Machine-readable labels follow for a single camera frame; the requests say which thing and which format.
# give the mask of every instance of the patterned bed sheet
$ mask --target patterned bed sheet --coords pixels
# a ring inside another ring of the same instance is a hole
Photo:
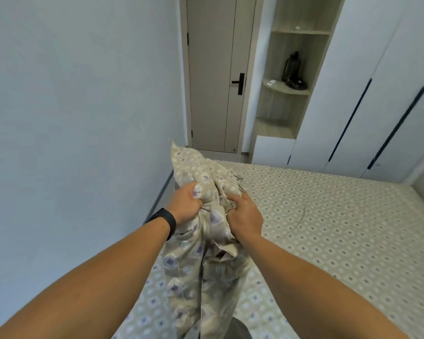
[[[243,177],[263,235],[339,279],[410,338],[424,338],[424,201],[408,186],[220,162]],[[115,339],[176,338],[160,257]],[[254,339],[298,338],[253,268],[235,317]]]

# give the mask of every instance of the hand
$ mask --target hand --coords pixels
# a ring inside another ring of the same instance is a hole
[[[242,236],[260,236],[264,219],[248,193],[228,195],[228,199],[236,203],[236,208],[229,210],[226,216],[232,235],[239,241]]]
[[[175,217],[177,226],[194,218],[203,205],[203,201],[193,198],[195,186],[196,181],[193,181],[176,190],[170,204],[165,208]]]

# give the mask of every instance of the folded blanket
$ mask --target folded blanket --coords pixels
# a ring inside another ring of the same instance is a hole
[[[241,194],[242,179],[197,150],[171,147],[179,186],[196,181],[203,207],[179,226],[163,252],[178,338],[221,339],[226,334],[252,261],[231,234],[226,195]]]

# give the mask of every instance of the patterned fabric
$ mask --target patterned fabric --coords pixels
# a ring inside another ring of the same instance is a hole
[[[244,178],[264,217],[263,235],[327,271],[380,309],[412,339],[424,339],[424,201],[385,182],[220,162]],[[160,260],[116,339],[176,338]],[[150,298],[160,303],[151,306]],[[234,316],[253,339],[298,338],[257,268]]]
[[[196,181],[193,195],[203,206],[166,243],[163,263],[179,338],[221,339],[237,305],[251,259],[231,234],[226,195],[241,194],[236,176],[197,150],[174,143],[175,181]]]

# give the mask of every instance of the open shelving unit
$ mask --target open shelving unit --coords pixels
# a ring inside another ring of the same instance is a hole
[[[258,136],[295,142],[343,1],[277,0],[253,127],[251,160]],[[291,89],[281,81],[284,64],[295,51],[302,61],[300,77],[308,84],[307,90]],[[268,85],[272,79],[276,82]]]

